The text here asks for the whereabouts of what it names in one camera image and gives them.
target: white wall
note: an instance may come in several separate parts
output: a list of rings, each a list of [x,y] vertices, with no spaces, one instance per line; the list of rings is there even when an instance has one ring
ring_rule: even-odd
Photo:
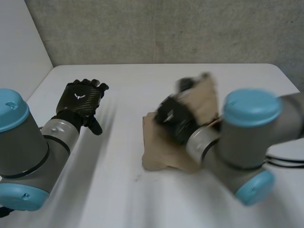
[[[52,68],[24,0],[0,0],[0,87],[27,101]]]

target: concrete wall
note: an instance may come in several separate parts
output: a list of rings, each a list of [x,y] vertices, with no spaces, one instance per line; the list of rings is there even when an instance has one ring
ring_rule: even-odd
[[[55,66],[271,63],[304,90],[302,0],[26,3]]]
[[[28,100],[53,68],[23,0],[0,0],[0,87]]]

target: robotic arm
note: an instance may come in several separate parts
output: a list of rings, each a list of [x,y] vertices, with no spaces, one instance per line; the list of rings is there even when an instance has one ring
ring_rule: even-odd
[[[175,115],[168,120],[170,113]],[[275,182],[274,175],[263,167],[269,158],[267,149],[304,137],[304,94],[277,98],[263,90],[237,90],[226,97],[222,115],[215,125],[199,126],[187,107],[168,97],[155,121],[250,206],[261,201]],[[302,165],[289,168],[303,168],[300,162]]]
[[[94,118],[109,87],[97,80],[67,84],[56,115],[40,130],[21,96],[0,89],[0,205],[35,211],[49,197],[78,138],[81,126],[100,135]]]

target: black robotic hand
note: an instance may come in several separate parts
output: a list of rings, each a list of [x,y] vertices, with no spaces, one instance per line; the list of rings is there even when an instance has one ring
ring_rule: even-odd
[[[57,115],[53,118],[64,119],[78,130],[81,126],[88,127],[92,133],[100,135],[103,131],[94,115],[109,87],[105,83],[99,84],[96,79],[75,80],[67,84],[56,108]]]
[[[200,127],[190,110],[171,96],[168,96],[158,107],[154,120],[180,144],[186,144],[190,136]]]

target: black cable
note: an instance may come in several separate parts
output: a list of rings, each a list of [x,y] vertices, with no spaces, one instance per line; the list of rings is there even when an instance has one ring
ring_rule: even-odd
[[[282,161],[282,162],[304,164],[304,160],[293,160],[293,159],[286,159],[286,158],[278,158],[278,157],[269,156],[269,155],[266,155],[266,158],[267,159],[278,160],[278,161]]]
[[[14,211],[13,209],[10,209],[10,208],[7,208],[7,207],[1,207],[0,208],[0,218],[8,216],[13,211]]]
[[[304,169],[304,165],[281,165],[281,164],[277,164],[271,161],[266,161],[267,164],[273,165],[273,166],[277,166],[277,167],[281,167],[281,168],[288,168],[288,169]]]

